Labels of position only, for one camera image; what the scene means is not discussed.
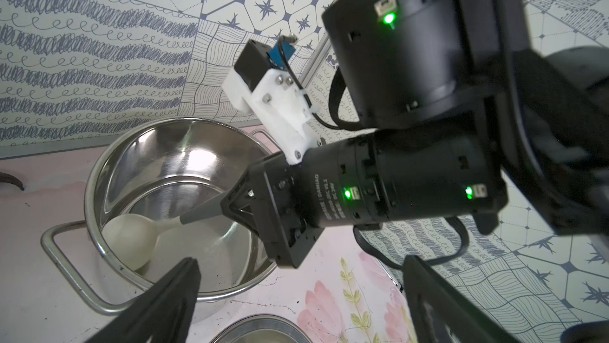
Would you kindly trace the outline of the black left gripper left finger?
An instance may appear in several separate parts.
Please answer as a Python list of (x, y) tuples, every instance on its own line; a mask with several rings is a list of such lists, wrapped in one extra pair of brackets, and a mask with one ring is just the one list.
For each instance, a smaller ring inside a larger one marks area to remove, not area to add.
[(197, 303), (198, 261), (181, 260), (89, 342), (184, 342)]

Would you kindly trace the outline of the stainless steel pot lid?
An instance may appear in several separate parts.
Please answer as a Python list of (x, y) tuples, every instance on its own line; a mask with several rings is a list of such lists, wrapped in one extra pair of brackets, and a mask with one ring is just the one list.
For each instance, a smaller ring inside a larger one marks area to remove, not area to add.
[(234, 322), (212, 343), (311, 343), (306, 333), (290, 320), (273, 314), (255, 314)]

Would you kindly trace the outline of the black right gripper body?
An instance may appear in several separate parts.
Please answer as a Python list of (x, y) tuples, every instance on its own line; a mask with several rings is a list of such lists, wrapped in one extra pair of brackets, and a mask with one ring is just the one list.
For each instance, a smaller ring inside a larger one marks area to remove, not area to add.
[(377, 136), (360, 135), (311, 149), (298, 165), (274, 154), (249, 168), (255, 217), (278, 236), (277, 266), (301, 266), (327, 228), (375, 230), (390, 221), (380, 152)]

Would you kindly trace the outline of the cream spoon with grey handle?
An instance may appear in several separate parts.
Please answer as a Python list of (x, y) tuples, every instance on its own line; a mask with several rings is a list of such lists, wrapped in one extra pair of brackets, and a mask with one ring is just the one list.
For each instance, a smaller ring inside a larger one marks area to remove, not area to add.
[(226, 195), (228, 191), (172, 219), (155, 221), (141, 214), (121, 214), (109, 220), (101, 233), (117, 259), (136, 271), (152, 259), (162, 233), (192, 222), (222, 216), (221, 202)]

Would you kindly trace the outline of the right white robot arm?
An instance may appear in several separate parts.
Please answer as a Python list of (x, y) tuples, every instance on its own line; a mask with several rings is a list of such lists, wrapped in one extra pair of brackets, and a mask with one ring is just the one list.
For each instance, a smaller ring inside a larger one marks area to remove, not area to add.
[(522, 0), (336, 0), (328, 111), (352, 137), (251, 164), (223, 213), (298, 267), (323, 230), (470, 215), (492, 233), (508, 175), (559, 234), (608, 232), (608, 52), (542, 57)]

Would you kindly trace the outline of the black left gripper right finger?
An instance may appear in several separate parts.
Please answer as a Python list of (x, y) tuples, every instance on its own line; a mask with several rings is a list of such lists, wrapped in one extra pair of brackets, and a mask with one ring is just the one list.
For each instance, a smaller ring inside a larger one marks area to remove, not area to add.
[(402, 265), (404, 290), (419, 342), (516, 342), (419, 257)]

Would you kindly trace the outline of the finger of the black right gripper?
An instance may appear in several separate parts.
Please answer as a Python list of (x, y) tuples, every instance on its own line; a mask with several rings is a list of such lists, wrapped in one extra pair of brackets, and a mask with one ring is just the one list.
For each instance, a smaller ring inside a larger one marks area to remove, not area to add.
[(253, 189), (252, 176), (246, 171), (226, 192), (220, 206), (223, 215), (234, 222), (255, 222), (255, 205), (258, 200)]
[(238, 214), (233, 219), (244, 227), (247, 227), (263, 242), (266, 254), (270, 260), (277, 260), (278, 254), (275, 243), (278, 236), (272, 223), (269, 223), (266, 219), (257, 219), (252, 214)]

